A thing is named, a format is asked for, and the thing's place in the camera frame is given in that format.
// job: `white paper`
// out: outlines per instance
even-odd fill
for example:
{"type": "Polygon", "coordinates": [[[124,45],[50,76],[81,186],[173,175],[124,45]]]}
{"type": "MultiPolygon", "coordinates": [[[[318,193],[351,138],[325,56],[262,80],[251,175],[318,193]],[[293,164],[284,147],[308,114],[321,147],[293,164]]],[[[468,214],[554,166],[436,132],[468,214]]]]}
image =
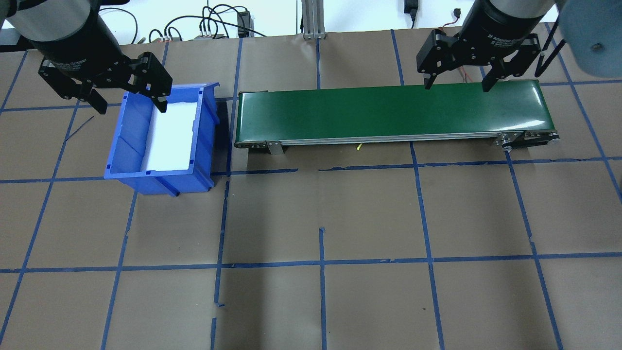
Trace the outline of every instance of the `white paper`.
{"type": "Polygon", "coordinates": [[[196,102],[169,103],[166,113],[154,108],[141,171],[188,169],[196,114],[196,102]]]}

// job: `conveyor belt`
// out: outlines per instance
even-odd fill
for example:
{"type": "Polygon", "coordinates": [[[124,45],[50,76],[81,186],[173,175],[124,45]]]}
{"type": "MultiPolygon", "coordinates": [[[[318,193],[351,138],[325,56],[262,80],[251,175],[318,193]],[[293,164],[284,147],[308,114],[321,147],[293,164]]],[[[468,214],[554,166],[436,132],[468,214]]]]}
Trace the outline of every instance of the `conveyor belt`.
{"type": "Polygon", "coordinates": [[[240,93],[237,148],[498,138],[526,147],[559,138],[537,80],[240,93]]]}

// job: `white wall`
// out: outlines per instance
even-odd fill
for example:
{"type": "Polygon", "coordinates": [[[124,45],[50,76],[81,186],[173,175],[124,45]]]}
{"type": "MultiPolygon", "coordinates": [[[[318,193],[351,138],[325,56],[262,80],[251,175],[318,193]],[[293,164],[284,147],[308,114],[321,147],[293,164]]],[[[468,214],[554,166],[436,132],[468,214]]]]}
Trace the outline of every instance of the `white wall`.
{"type": "MultiPolygon", "coordinates": [[[[462,18],[456,23],[456,26],[459,26],[473,4],[473,0],[419,2],[416,28],[438,27],[452,22],[453,9],[456,7],[462,10],[462,18]]],[[[175,17],[187,14],[200,16],[201,9],[206,3],[205,0],[130,0],[127,5],[120,7],[136,16],[139,25],[136,40],[139,40],[141,37],[147,37],[151,29],[162,30],[175,17]]],[[[218,0],[211,0],[210,6],[219,3],[221,2],[218,0]]],[[[300,0],[236,0],[226,3],[248,7],[254,19],[255,30],[265,35],[292,35],[299,32],[302,15],[300,0]]],[[[404,0],[324,0],[324,23],[328,32],[410,28],[410,15],[404,14],[403,11],[404,0]]],[[[134,21],[130,15],[121,11],[105,11],[101,17],[120,44],[130,43],[134,36],[134,21]]],[[[222,17],[225,22],[237,24],[233,12],[222,14],[222,17]]],[[[543,21],[554,22],[556,18],[557,11],[554,7],[544,16],[543,21]]],[[[173,26],[179,29],[183,39],[187,40],[199,35],[199,21],[199,19],[181,19],[173,26]]],[[[229,28],[230,34],[235,36],[236,28],[229,28]]]]}

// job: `brown paper floor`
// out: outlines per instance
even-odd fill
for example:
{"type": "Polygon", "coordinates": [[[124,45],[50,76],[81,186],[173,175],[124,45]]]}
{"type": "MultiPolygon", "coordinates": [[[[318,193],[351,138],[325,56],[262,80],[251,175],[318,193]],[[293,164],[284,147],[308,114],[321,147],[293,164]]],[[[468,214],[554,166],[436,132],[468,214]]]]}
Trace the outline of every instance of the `brown paper floor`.
{"type": "Polygon", "coordinates": [[[0,54],[0,348],[620,348],[622,80],[567,49],[541,78],[556,145],[231,149],[238,92],[420,85],[427,34],[124,47],[220,82],[216,187],[177,198],[103,180],[122,91],[96,115],[0,54]]]}

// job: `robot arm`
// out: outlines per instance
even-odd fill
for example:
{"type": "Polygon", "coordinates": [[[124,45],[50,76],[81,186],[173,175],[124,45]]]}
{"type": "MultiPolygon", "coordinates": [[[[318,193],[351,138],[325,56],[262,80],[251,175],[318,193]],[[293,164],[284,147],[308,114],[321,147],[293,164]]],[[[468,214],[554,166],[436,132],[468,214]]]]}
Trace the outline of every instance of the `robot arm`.
{"type": "Polygon", "coordinates": [[[0,16],[7,9],[7,20],[44,55],[39,75],[60,97],[104,114],[108,103],[94,88],[122,88],[165,112],[172,77],[151,52],[123,55],[98,8],[89,0],[0,0],[0,16]]]}
{"type": "Polygon", "coordinates": [[[449,37],[435,29],[417,54],[425,88],[432,87],[438,74],[462,65],[491,66],[482,81],[484,92],[499,79],[524,75],[542,51],[531,31],[555,2],[565,41],[579,66],[592,75],[622,75],[619,0],[475,0],[458,34],[449,37]]]}

